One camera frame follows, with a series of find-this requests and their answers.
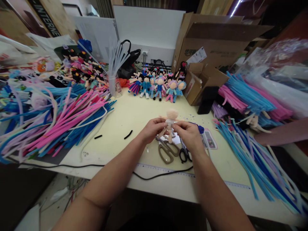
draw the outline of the cardboard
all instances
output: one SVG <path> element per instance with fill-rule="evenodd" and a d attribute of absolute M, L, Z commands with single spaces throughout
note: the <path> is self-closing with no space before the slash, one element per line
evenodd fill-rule
<path fill-rule="evenodd" d="M 204 47 L 210 64 L 222 72 L 228 70 L 245 47 L 256 37 L 272 28 L 243 24 L 242 17 L 184 14 L 176 41 L 172 72 L 180 68 L 197 50 Z"/>
<path fill-rule="evenodd" d="M 187 87 L 184 90 L 184 96 L 192 106 L 200 104 L 201 95 L 206 87 L 221 87 L 229 80 L 228 76 L 210 64 L 191 63 L 186 71 Z"/>

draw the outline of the table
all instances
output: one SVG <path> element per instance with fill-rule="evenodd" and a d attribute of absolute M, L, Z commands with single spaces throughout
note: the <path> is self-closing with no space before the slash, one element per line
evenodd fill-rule
<path fill-rule="evenodd" d="M 102 127 L 95 128 L 93 131 L 94 133 L 98 131 L 97 135 L 102 135 L 102 137 L 91 139 L 83 150 L 81 147 L 74 146 L 61 164 L 73 166 L 104 165 L 135 138 L 150 119 L 159 115 L 165 116 L 169 108 L 174 108 L 179 111 L 179 119 L 197 123 L 211 131 L 218 145 L 217 150 L 212 150 L 212 161 L 247 215 L 299 227 L 304 226 L 304 217 L 292 214 L 280 201 L 268 201 L 256 182 L 255 186 L 259 201 L 255 200 L 247 173 L 236 159 L 223 136 L 214 129 L 212 113 L 198 115 L 198 107 L 190 106 L 185 97 L 177 97 L 176 103 L 166 102 L 165 99 L 160 102 L 158 98 L 153 101 L 152 99 L 146 99 L 145 96 L 143 98 L 134 97 L 133 94 L 128 93 L 127 88 L 123 89 L 123 96 L 117 98 L 114 108 L 114 112 L 108 115 Z M 124 140 L 124 137 L 131 130 L 133 130 L 132 134 Z M 37 160 L 28 160 L 27 163 L 41 166 L 51 165 Z M 148 178 L 170 170 L 187 169 L 191 165 L 192 163 L 182 164 L 179 158 L 175 158 L 173 163 L 166 165 L 158 154 L 158 143 L 154 140 L 144 150 L 135 172 L 142 177 Z M 50 170 L 91 179 L 100 168 L 57 167 Z M 193 170 L 188 174 L 172 174 L 149 181 L 144 181 L 133 175 L 128 187 L 184 201 L 198 202 L 195 195 Z"/>

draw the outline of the scissors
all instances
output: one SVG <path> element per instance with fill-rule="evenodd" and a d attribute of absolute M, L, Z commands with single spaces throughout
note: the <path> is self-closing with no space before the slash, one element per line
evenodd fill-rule
<path fill-rule="evenodd" d="M 189 150 L 187 149 L 187 147 L 185 146 L 184 142 L 182 141 L 182 139 L 180 138 L 180 141 L 182 143 L 182 148 L 180 150 L 180 159 L 183 163 L 186 163 L 187 160 L 189 160 L 190 162 L 192 162 L 191 156 L 189 155 Z"/>
<path fill-rule="evenodd" d="M 172 157 L 171 154 L 173 154 L 175 157 L 178 157 L 180 155 L 180 149 L 174 143 L 170 144 L 167 140 L 166 141 L 162 141 L 162 140 L 160 140 L 158 138 L 156 138 L 156 139 L 158 141 L 158 153 L 159 153 L 161 159 L 166 164 L 171 164 L 173 162 L 173 157 Z M 170 147 L 170 145 L 174 146 L 177 149 L 177 152 L 174 152 L 173 149 Z M 161 154 L 161 149 L 163 149 L 164 152 L 166 153 L 166 155 L 170 158 L 169 161 L 163 157 L 163 155 Z"/>

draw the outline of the person's left hand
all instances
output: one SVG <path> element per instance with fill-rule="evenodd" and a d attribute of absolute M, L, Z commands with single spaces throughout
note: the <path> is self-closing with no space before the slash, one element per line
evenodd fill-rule
<path fill-rule="evenodd" d="M 165 127 L 167 127 L 166 120 L 163 118 L 151 119 L 147 125 L 142 129 L 138 134 L 138 138 L 141 139 L 146 144 L 149 144 L 155 139 Z"/>

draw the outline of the white board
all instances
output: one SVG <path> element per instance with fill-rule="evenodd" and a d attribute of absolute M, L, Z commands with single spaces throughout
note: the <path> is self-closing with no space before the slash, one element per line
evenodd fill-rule
<path fill-rule="evenodd" d="M 109 63 L 109 40 L 118 41 L 115 20 L 76 16 L 74 21 L 83 39 L 91 41 L 93 56 L 100 62 Z"/>
<path fill-rule="evenodd" d="M 132 50 L 147 52 L 146 62 L 161 59 L 171 66 L 185 11 L 113 6 L 120 41 L 128 39 Z"/>

